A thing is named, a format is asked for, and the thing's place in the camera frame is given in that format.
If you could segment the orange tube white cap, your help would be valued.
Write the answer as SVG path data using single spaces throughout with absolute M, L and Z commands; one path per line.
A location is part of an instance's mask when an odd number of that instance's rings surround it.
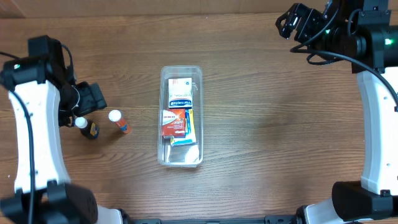
M 124 119 L 123 114 L 119 110 L 112 110 L 108 114 L 108 118 L 113 122 L 124 134 L 131 132 L 131 127 Z

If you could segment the white blue Hansaplast box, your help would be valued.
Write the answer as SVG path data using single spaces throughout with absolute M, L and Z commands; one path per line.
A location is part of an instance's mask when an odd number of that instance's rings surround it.
M 168 80 L 169 108 L 191 108 L 193 106 L 192 78 Z

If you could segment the red orange small box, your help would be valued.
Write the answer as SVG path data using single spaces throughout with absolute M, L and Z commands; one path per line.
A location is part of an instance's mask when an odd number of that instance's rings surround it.
M 184 138 L 186 135 L 185 109 L 162 111 L 162 136 L 164 138 Z

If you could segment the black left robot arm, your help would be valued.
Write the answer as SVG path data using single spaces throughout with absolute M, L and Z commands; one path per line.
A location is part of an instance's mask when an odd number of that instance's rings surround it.
M 43 35 L 28 41 L 27 57 L 11 57 L 1 71 L 17 130 L 14 195 L 1 212 L 14 223 L 129 223 L 121 209 L 97 204 L 92 191 L 70 182 L 60 128 L 106 107 L 97 84 L 77 82 L 65 65 L 66 45 Z

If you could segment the dark bottle white cap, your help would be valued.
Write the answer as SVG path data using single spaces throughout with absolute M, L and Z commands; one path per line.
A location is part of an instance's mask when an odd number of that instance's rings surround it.
M 77 117 L 75 119 L 75 126 L 79 128 L 84 137 L 90 140 L 96 139 L 99 135 L 99 126 L 93 121 L 84 117 Z

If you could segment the blue yellow VapoDrops box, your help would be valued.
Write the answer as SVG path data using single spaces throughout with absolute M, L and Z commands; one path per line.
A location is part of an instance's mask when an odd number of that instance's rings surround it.
M 195 144 L 197 142 L 192 109 L 185 110 L 185 120 L 186 120 L 185 137 L 172 138 L 170 140 L 171 146 L 184 146 L 188 144 Z

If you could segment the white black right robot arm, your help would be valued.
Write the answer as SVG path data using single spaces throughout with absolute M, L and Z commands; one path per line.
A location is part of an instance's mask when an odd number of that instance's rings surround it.
M 276 20 L 296 54 L 320 65 L 351 63 L 364 113 L 364 168 L 358 181 L 336 182 L 331 197 L 304 205 L 277 223 L 361 223 L 397 216 L 397 27 L 387 1 L 329 1 L 324 11 L 301 3 Z

